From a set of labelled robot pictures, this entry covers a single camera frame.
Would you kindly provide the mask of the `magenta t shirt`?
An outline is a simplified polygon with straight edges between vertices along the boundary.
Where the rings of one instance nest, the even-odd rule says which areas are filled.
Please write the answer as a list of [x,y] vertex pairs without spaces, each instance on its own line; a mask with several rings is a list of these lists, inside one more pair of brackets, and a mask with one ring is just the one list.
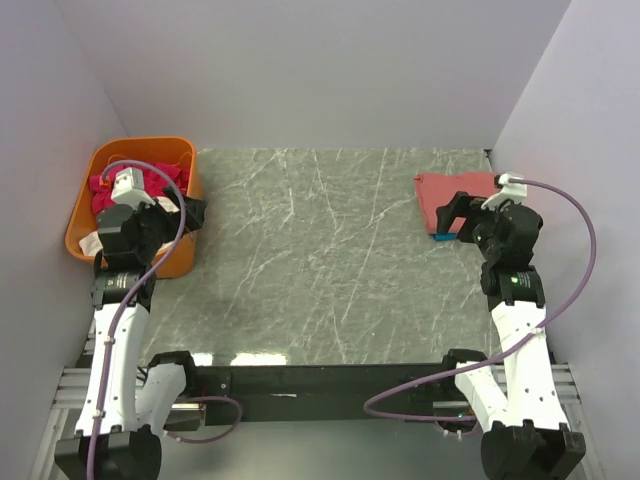
[[[177,166],[167,163],[153,163],[153,166],[158,170],[163,171],[171,180],[179,187],[183,195],[187,194],[189,185],[189,170],[181,169]],[[91,202],[91,210],[94,215],[98,215],[101,211],[113,206],[115,202],[111,199],[113,187],[115,186],[115,179],[118,173],[125,168],[132,167],[134,165],[126,164],[113,168],[108,174],[108,181],[106,183],[101,182],[101,175],[93,175],[89,178],[89,189],[93,194]],[[161,206],[169,213],[178,212],[179,208],[168,199],[164,193],[164,189],[168,187],[167,181],[155,171],[148,168],[141,168],[139,170],[143,174],[144,190],[152,198],[157,199]]]

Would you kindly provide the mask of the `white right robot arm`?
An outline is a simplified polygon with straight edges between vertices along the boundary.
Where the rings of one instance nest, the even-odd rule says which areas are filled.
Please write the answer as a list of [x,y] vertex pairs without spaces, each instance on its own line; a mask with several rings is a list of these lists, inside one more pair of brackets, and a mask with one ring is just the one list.
[[532,266],[543,226],[532,209],[504,200],[485,207],[484,198],[459,191],[437,208],[437,230],[463,219],[457,238],[475,244],[484,262],[481,288],[499,334],[506,386],[499,387],[484,355],[452,350],[455,386],[481,426],[481,460],[489,479],[566,479],[586,453],[561,406],[547,349],[546,300]]

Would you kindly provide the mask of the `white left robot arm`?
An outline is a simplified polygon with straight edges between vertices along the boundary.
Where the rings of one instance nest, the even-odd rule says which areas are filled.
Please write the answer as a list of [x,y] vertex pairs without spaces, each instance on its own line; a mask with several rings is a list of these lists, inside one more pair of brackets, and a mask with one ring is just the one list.
[[172,405],[198,387],[187,351],[154,357],[142,385],[138,354],[156,281],[157,251],[200,229],[207,203],[171,195],[158,202],[115,204],[97,217],[102,244],[94,259],[95,344],[83,408],[70,439],[57,442],[56,466],[69,479],[155,479]]

